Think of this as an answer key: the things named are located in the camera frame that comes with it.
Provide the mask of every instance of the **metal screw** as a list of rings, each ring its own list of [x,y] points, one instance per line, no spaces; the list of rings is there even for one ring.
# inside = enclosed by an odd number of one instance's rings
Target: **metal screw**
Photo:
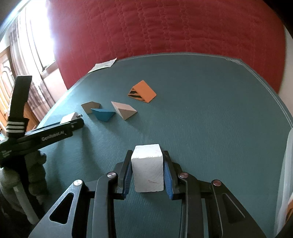
[[[214,180],[213,181],[213,184],[215,185],[215,186],[221,186],[222,185],[222,182],[220,181],[220,180]]]
[[[109,172],[107,174],[108,178],[115,178],[116,177],[116,173],[115,172]]]
[[[75,186],[79,186],[79,185],[82,184],[82,180],[77,179],[77,180],[75,180],[75,181],[73,182],[73,184],[74,184]]]
[[[181,178],[183,178],[183,179],[186,179],[186,178],[188,177],[188,173],[186,173],[186,172],[182,172],[182,173],[179,174],[179,176],[180,176]]]

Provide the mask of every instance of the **white stripe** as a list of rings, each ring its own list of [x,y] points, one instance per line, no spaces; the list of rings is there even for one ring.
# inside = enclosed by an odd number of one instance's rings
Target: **white stripe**
[[[24,132],[24,130],[6,130],[6,132],[9,132],[9,133],[21,133],[21,132]]]
[[[12,124],[12,125],[24,125],[24,122],[8,121],[7,124]]]
[[[39,218],[36,215],[32,205],[30,204],[30,201],[28,200],[28,196],[26,195],[22,184],[19,183],[17,186],[13,187],[13,190],[15,191],[19,204],[26,214],[29,222],[33,225],[38,223]]]
[[[8,128],[10,128],[10,129],[24,129],[24,126],[10,126],[10,125],[8,125],[6,127],[6,129],[8,129]]]

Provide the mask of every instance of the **wooden door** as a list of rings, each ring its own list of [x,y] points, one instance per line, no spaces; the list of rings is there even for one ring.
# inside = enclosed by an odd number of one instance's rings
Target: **wooden door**
[[[3,134],[6,134],[8,107],[16,77],[11,62],[10,48],[8,47],[0,53],[0,127],[3,130]],[[39,121],[28,103],[25,104],[23,114],[26,118],[30,119],[27,131],[38,126]]]

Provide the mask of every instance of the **black handle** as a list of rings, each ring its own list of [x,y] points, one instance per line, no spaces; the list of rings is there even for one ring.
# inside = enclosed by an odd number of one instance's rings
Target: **black handle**
[[[86,238],[90,200],[87,190],[82,180],[74,181],[35,226],[29,238]]]
[[[248,211],[220,180],[213,180],[210,187],[213,195],[205,202],[212,237],[266,237]]]
[[[110,183],[117,182],[117,174],[109,172],[99,178],[97,182],[94,207],[92,238],[116,238],[114,199],[109,189]]]
[[[178,179],[185,184],[179,237],[203,238],[204,229],[199,181],[188,173],[180,173]]]

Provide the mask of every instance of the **orange triangular prism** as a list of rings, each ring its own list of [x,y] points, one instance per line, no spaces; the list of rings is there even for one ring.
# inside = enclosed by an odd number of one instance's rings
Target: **orange triangular prism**
[[[128,94],[129,97],[146,103],[149,103],[156,95],[144,80],[134,85]]]

